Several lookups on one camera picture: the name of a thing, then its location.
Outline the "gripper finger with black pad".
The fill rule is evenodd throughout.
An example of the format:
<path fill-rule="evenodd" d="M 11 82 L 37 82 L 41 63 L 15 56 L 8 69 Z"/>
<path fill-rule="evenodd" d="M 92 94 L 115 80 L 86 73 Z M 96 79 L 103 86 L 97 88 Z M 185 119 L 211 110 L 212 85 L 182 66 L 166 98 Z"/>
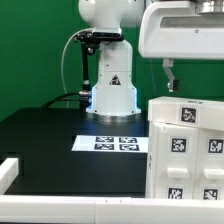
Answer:
<path fill-rule="evenodd" d="M 170 92 L 177 92 L 179 90 L 179 80 L 176 79 L 174 74 L 172 73 L 171 68 L 173 67 L 173 64 L 173 59 L 165 58 L 163 60 L 163 69 L 169 79 L 169 82 L 167 84 L 168 90 Z"/>

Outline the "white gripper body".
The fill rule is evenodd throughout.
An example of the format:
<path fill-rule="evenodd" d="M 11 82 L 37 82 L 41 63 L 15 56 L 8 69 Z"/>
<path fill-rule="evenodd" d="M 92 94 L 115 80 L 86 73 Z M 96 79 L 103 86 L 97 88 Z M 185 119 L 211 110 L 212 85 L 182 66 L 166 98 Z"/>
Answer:
<path fill-rule="evenodd" d="M 144 58 L 224 59 L 224 0 L 151 3 L 138 50 Z"/>

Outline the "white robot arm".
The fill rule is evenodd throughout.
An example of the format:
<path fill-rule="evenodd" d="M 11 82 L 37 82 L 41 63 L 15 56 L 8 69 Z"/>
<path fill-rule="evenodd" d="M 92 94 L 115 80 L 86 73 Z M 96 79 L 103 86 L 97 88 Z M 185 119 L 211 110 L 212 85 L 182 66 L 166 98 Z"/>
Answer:
<path fill-rule="evenodd" d="M 132 78 L 132 46 L 124 27 L 140 28 L 138 52 L 160 58 L 173 91 L 170 71 L 175 59 L 224 59 L 224 0 L 78 0 L 85 56 L 100 52 L 98 81 L 88 115 L 111 121 L 137 117 L 137 90 Z"/>

